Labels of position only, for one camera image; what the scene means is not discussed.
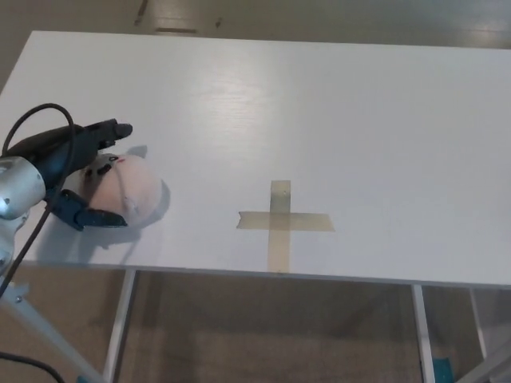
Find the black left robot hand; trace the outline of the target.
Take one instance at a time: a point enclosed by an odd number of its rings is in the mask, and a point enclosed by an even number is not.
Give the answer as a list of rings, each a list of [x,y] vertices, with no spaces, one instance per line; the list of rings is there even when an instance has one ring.
[[[91,165],[98,158],[99,151],[131,135],[133,126],[119,123],[115,119],[85,127],[76,125],[73,158],[70,170],[66,171],[71,143],[69,130],[70,127],[65,126],[38,133],[19,141],[2,155],[21,157],[35,167],[45,185],[42,200],[49,203],[56,197],[51,213],[75,230],[83,231],[85,227],[126,227],[127,223],[120,214],[91,208],[77,193],[68,189],[58,191],[57,184],[82,169],[85,170],[85,178],[91,180]]]

